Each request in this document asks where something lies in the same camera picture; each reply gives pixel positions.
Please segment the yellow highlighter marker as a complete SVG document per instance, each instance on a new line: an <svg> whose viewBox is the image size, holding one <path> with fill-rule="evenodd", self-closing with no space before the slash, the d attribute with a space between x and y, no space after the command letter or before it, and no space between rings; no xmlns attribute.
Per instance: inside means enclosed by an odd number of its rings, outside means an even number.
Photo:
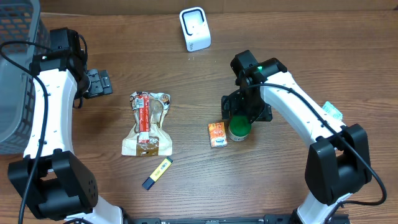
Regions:
<svg viewBox="0 0 398 224"><path fill-rule="evenodd" d="M146 179L142 186L149 190L158 179L165 173L165 171L172 165L173 160L170 157L166 157L159 166L151 173L151 175Z"/></svg>

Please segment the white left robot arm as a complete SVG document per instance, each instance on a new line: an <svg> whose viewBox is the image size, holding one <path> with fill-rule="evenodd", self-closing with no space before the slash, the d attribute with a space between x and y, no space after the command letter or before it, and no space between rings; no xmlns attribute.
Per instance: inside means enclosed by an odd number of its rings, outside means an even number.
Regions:
<svg viewBox="0 0 398 224"><path fill-rule="evenodd" d="M27 73L34 80L30 138L8 178L38 219L65 223L127 223L121 207L98 192L94 174L76 157L72 144L75 100L109 95L107 71L88 69L87 44L68 28L50 31L50 45L35 55Z"/></svg>

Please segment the teal tissue packet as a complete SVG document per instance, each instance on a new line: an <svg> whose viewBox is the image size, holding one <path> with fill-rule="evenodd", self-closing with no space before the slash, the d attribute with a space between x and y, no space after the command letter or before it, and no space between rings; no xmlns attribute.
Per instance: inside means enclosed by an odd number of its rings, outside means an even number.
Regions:
<svg viewBox="0 0 398 224"><path fill-rule="evenodd" d="M333 118L342 121L343 120L343 114L329 101L326 101L324 105L322 106L322 109L330 116Z"/></svg>

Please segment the green lid jar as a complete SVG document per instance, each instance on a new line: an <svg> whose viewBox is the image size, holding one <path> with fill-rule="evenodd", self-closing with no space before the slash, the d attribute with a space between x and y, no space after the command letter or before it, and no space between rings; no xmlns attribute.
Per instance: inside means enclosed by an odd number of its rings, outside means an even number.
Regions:
<svg viewBox="0 0 398 224"><path fill-rule="evenodd" d="M251 123L246 116L233 116L228 126L228 136L231 140L239 142L247 138L251 132Z"/></svg>

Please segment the orange juice carton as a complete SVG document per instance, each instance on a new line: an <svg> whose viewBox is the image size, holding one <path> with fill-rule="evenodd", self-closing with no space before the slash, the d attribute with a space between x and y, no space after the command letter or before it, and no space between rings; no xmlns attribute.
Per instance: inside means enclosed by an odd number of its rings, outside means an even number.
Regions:
<svg viewBox="0 0 398 224"><path fill-rule="evenodd" d="M225 147L228 145L224 122L210 123L208 125L210 146L212 148Z"/></svg>

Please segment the white barcode scanner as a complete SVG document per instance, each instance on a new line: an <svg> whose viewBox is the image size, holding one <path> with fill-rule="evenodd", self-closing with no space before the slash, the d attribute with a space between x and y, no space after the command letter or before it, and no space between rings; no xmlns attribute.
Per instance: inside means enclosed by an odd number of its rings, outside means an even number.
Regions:
<svg viewBox="0 0 398 224"><path fill-rule="evenodd" d="M179 14L186 48L189 52L208 48L211 34L206 14L201 7L184 9Z"/></svg>

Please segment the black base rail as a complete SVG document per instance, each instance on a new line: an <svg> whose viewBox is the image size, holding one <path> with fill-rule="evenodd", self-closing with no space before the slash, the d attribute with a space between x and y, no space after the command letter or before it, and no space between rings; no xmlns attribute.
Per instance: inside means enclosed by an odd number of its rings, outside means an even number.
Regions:
<svg viewBox="0 0 398 224"><path fill-rule="evenodd" d="M293 224L301 223L296 215L264 215L263 217L234 217L234 218L131 218L124 224Z"/></svg>

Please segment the grey plastic mesh basket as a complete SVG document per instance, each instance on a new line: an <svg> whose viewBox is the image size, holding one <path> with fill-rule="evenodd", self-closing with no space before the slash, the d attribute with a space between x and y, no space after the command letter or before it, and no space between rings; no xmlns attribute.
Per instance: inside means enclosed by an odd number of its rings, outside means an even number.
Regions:
<svg viewBox="0 0 398 224"><path fill-rule="evenodd" d="M50 46L40 12L39 0L1 0L1 43L23 40L41 46L10 44L2 48L4 55L26 69L34 55ZM32 129L34 91L32 77L1 58L1 154L24 152Z"/></svg>

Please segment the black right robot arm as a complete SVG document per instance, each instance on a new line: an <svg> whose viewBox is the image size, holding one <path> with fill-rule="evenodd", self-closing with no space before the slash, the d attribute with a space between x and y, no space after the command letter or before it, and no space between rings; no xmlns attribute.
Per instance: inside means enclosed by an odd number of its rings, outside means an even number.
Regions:
<svg viewBox="0 0 398 224"><path fill-rule="evenodd" d="M371 181L365 130L346 126L316 104L276 58L259 63L245 50L230 66L239 90L221 99L228 136L245 140L252 123L271 121L276 109L308 147L307 198L291 215L266 215L265 223L349 223L348 216L335 215L335 208Z"/></svg>

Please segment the brown snack pouch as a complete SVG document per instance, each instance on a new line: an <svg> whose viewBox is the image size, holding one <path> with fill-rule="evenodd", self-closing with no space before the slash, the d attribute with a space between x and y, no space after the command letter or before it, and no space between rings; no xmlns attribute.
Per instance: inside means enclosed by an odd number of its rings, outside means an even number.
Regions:
<svg viewBox="0 0 398 224"><path fill-rule="evenodd" d="M122 141L124 156L170 156L173 142L163 128L171 97L166 93L136 91L130 95L135 123Z"/></svg>

